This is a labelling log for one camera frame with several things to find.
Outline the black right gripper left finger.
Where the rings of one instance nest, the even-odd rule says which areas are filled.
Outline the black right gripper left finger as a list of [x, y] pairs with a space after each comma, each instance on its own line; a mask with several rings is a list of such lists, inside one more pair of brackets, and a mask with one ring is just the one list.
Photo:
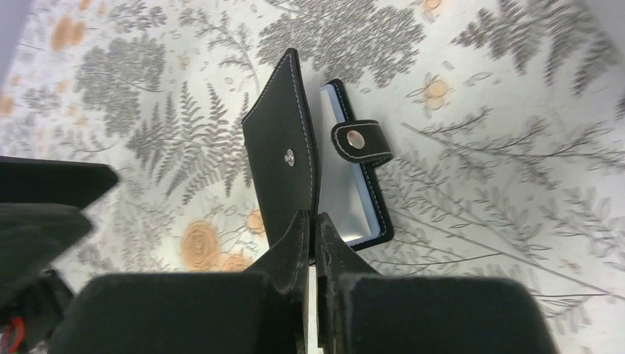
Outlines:
[[241, 272], [118, 273], [91, 280], [49, 342], [51, 353], [296, 353], [293, 295], [310, 216]]

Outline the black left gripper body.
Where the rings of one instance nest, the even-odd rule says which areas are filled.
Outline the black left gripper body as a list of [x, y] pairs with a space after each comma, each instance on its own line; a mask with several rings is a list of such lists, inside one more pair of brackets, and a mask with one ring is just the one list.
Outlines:
[[119, 181], [106, 164], [1, 157], [1, 352], [52, 336], [74, 297], [51, 263], [85, 237], [83, 210]]

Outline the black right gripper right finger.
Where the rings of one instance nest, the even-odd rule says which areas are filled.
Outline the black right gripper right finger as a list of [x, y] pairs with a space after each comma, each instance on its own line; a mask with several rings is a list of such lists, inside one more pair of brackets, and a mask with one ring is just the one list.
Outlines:
[[390, 276], [315, 219], [318, 344], [325, 353], [555, 353], [537, 303], [493, 277]]

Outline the black leather card holder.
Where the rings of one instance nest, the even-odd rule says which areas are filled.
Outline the black leather card holder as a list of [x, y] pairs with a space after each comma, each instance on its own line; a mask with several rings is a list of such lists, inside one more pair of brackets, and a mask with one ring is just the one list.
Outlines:
[[344, 84], [316, 91], [311, 111], [298, 52], [287, 49], [242, 119], [251, 175], [269, 244], [293, 216], [328, 214], [338, 234], [361, 250], [394, 236], [376, 170], [394, 155], [380, 123], [356, 119]]

